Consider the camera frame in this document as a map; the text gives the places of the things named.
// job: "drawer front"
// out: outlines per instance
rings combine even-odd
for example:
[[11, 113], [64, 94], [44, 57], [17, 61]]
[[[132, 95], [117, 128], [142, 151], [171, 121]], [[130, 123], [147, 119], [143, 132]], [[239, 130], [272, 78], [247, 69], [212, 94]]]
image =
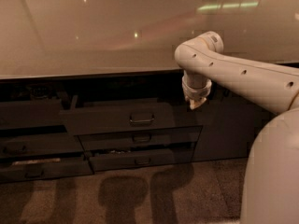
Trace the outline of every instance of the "drawer front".
[[201, 126], [138, 131], [129, 133], [105, 133], [79, 137], [85, 150], [122, 147], [146, 147], [197, 142]]
[[0, 139], [0, 159], [59, 153], [82, 152], [76, 137], [67, 133], [50, 133]]
[[192, 148], [157, 149], [122, 154], [103, 154], [90, 158], [95, 172], [103, 170], [138, 168], [154, 165], [188, 162], [192, 159]]
[[187, 105], [130, 101], [129, 104], [72, 108], [61, 112], [65, 128], [73, 135], [165, 129], [207, 124], [212, 114], [188, 112]]
[[61, 161], [0, 168], [0, 183], [92, 174], [87, 161], [82, 158], [66, 158]]
[[61, 100], [0, 103], [0, 130], [61, 125]]

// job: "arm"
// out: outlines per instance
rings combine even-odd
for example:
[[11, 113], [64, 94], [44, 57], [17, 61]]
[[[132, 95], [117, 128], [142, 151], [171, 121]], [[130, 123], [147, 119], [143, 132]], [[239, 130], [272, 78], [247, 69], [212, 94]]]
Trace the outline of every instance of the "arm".
[[191, 108], [205, 101], [210, 79], [273, 113], [299, 106], [299, 69], [224, 56], [222, 51], [221, 37], [214, 32], [199, 35], [176, 49]]

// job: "floor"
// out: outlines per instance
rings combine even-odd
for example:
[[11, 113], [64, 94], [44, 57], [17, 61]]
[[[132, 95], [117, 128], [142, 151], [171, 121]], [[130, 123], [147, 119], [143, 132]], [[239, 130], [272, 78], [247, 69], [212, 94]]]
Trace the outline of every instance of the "floor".
[[239, 223], [247, 159], [0, 185], [1, 223]]

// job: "desk top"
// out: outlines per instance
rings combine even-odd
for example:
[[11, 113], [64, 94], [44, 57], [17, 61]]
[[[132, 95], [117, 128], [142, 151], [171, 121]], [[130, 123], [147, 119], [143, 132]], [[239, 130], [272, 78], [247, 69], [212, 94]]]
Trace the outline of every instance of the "desk top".
[[0, 0], [0, 79], [178, 70], [208, 30], [227, 55], [299, 61], [299, 0]]

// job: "drawer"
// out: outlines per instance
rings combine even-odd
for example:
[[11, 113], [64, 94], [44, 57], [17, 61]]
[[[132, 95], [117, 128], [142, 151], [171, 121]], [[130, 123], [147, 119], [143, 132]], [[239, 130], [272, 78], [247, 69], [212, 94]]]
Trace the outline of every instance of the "drawer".
[[0, 103], [0, 130], [61, 125], [60, 99]]
[[0, 183], [92, 174], [89, 163], [83, 157], [19, 161], [0, 167]]
[[95, 172], [189, 162], [193, 148], [164, 148], [120, 154], [95, 154], [90, 158]]
[[61, 111], [65, 128], [73, 135], [165, 129], [207, 124], [212, 114], [188, 112], [187, 105], [170, 105], [156, 99], [99, 102]]
[[82, 151], [79, 140], [67, 133], [0, 138], [0, 159]]
[[104, 133], [79, 137], [85, 150], [170, 145], [197, 142], [202, 126], [146, 130], [128, 133]]

